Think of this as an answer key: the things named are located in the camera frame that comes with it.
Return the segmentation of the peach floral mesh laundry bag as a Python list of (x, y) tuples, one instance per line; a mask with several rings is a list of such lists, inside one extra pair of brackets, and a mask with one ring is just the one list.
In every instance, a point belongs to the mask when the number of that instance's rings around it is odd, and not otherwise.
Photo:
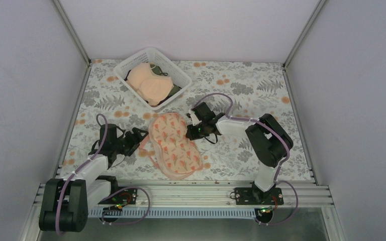
[(139, 146), (139, 156), (148, 157), (167, 178), (181, 180), (203, 169), (202, 156), (185, 135), (186, 120), (178, 113), (156, 114), (148, 136)]

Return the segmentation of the peach orange bra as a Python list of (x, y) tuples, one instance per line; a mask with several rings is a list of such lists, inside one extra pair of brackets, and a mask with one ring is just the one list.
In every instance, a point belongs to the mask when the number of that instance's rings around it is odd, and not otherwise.
[(172, 78), (154, 72), (158, 66), (154, 63), (141, 63), (129, 71), (126, 82), (150, 106), (157, 106), (164, 101), (173, 89)]

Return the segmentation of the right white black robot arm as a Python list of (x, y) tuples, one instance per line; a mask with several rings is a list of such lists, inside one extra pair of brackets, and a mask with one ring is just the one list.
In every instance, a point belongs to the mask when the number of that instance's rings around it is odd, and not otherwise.
[(186, 115), (192, 124), (187, 126), (185, 136), (191, 141), (207, 140), (210, 135), (247, 138), (260, 161), (252, 185), (252, 198), (257, 204), (265, 204), (270, 200), (280, 166), (290, 157), (290, 150), (294, 146), (279, 122), (268, 113), (258, 119), (216, 114), (204, 102), (189, 110)]

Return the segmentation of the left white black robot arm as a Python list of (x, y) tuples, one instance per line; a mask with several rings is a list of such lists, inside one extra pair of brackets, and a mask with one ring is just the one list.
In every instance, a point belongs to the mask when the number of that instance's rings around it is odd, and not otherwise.
[(98, 204), (109, 205), (108, 211), (121, 211), (135, 204), (139, 188), (119, 186), (116, 177), (104, 172), (116, 166), (119, 155), (131, 156), (148, 134), (139, 128), (127, 131), (115, 124), (101, 125), (100, 138), (93, 143), (87, 161), (64, 177), (46, 182), (39, 229), (80, 232), (89, 212)]

